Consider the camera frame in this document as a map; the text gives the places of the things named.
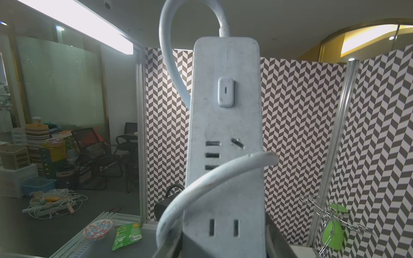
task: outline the herringbone pattern panel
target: herringbone pattern panel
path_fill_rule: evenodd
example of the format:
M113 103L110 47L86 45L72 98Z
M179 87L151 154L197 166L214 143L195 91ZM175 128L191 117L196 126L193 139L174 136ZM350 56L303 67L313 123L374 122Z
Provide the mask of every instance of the herringbone pattern panel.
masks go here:
M329 198L376 236L346 230L344 248L329 257L413 257L412 51L360 64Z
M261 59L264 150L279 155L265 169L266 211L291 244L307 241L345 68L338 64Z
M192 52L175 51L188 88ZM266 210L287 241L306 242L312 210L300 194L317 194L344 67L261 59L264 150L280 156L265 170ZM183 183L189 112L176 95L159 49L147 50L148 216L166 187Z
M146 124L148 167L148 218L164 198L166 188L184 185L189 111L172 86L160 49L148 48L146 58ZM192 51L173 51L187 89L192 87Z

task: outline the security camera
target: security camera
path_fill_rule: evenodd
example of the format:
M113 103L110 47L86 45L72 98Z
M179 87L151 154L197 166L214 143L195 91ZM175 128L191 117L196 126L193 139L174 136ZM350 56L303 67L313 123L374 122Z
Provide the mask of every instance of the security camera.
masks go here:
M106 9L110 10L113 8L113 3L110 0L105 0L104 1L104 6L106 7Z

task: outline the gray floor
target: gray floor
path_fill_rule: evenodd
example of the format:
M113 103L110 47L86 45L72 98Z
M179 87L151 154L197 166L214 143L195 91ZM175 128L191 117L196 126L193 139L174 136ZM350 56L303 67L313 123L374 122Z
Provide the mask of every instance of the gray floor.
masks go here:
M103 191L76 190L88 197L74 215L37 220L21 211L29 198L0 197L0 247L5 252L49 257L103 211L139 215L139 189L126 193L125 175Z

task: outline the white cable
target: white cable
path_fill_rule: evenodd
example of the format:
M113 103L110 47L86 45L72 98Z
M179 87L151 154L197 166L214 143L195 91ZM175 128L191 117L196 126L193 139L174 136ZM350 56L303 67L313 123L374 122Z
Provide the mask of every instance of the white cable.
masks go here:
M47 196L56 196L60 197L60 199L56 202L44 203L44 199ZM31 217L39 220L56 218L69 214L69 212L66 212L63 214L55 215L55 213L57 213L59 209L66 209L68 204L70 204L72 206L76 205L75 211L77 211L82 206L83 201L87 201L87 199L87 196L83 194L77 194L69 189L53 189L46 192L42 198L32 198L28 207L28 209L30 209L28 213ZM48 217L37 216L37 212L47 209L50 209Z
M156 230L157 246L165 241L166 235L182 212L198 198L237 175L277 164L278 156L275 153L261 151L233 159L198 178L175 197L162 214Z
M180 95L182 101L185 103L188 110L191 105L191 96L183 83L183 80L178 72L178 68L175 64L175 59L173 58L172 44L171 44L171 24L173 17L175 16L176 10L183 4L186 0L166 0L164 7L161 12L161 19L159 21L159 42L162 49L162 55L165 60L166 69L168 69L169 75L171 76L172 82ZM229 37L230 29L225 16L225 12L222 9L218 0L202 0L206 5L208 5L219 22L219 36Z

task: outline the outlet slot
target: outlet slot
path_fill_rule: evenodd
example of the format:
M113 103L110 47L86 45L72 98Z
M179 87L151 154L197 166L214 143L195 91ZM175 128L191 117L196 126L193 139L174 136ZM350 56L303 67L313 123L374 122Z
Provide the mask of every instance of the outlet slot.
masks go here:
M218 167L218 165L205 165L205 170L213 170L216 167Z
M219 158L219 153L205 153L205 158Z
M239 229L239 222L238 220L234 220L234 237L238 237L239 233L240 233L240 229Z
M205 145L206 146L221 146L221 142L220 141L207 141Z
M233 143L233 144L235 144L235 145L237 145L239 148L241 148L241 149L243 149L244 148L244 144L241 142L241 140L240 139L238 139L238 138L232 138L231 139L231 142Z
M209 220L209 236L213 237L215 234L215 220Z

